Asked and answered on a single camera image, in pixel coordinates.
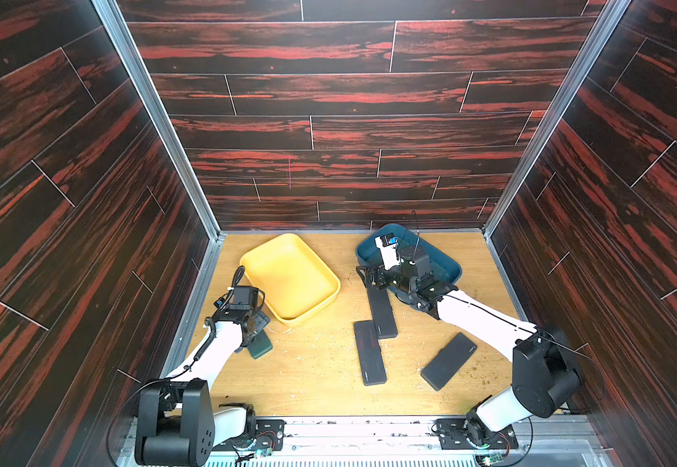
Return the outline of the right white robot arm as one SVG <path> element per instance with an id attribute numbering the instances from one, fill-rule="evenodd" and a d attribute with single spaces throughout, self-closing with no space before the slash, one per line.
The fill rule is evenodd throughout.
<path id="1" fill-rule="evenodd" d="M 419 246 L 405 246 L 394 235 L 374 239 L 378 265 L 360 266 L 364 285 L 392 288 L 405 303 L 454 325 L 501 353 L 512 365 L 509 387 L 470 410 L 464 423 L 469 442 L 484 448 L 515 422 L 531 416 L 549 418 L 584 382 L 577 361 L 560 330 L 500 313 L 435 274 L 429 255 Z"/>

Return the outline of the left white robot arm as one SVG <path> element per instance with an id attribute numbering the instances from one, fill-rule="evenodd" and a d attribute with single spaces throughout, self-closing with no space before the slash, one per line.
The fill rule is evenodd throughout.
<path id="1" fill-rule="evenodd" d="M 207 334 L 184 362 L 137 396 L 134 460 L 150 466 L 202 466 L 226 446 L 235 453 L 257 443 L 256 416 L 244 403 L 214 410 L 210 389 L 228 360 L 262 333 L 266 294 L 232 286 L 207 317 Z"/>

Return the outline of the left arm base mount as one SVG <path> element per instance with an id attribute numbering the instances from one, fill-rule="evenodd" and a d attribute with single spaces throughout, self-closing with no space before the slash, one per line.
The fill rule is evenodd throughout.
<path id="1" fill-rule="evenodd" d="M 237 451 L 238 453 L 262 453 L 263 455 L 281 451 L 285 439 L 286 420 L 261 418 L 248 405 L 244 407 L 244 410 L 243 432 L 217 445 L 213 451 Z"/>

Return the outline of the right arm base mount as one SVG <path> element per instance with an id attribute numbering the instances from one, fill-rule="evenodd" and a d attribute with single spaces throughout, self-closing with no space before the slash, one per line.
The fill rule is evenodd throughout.
<path id="1" fill-rule="evenodd" d="M 452 449 L 511 451 L 519 447 L 519 441 L 511 425 L 494 432 L 484 424 L 468 418 L 438 418 L 433 423 L 431 431 L 437 436 L 444 451 Z"/>

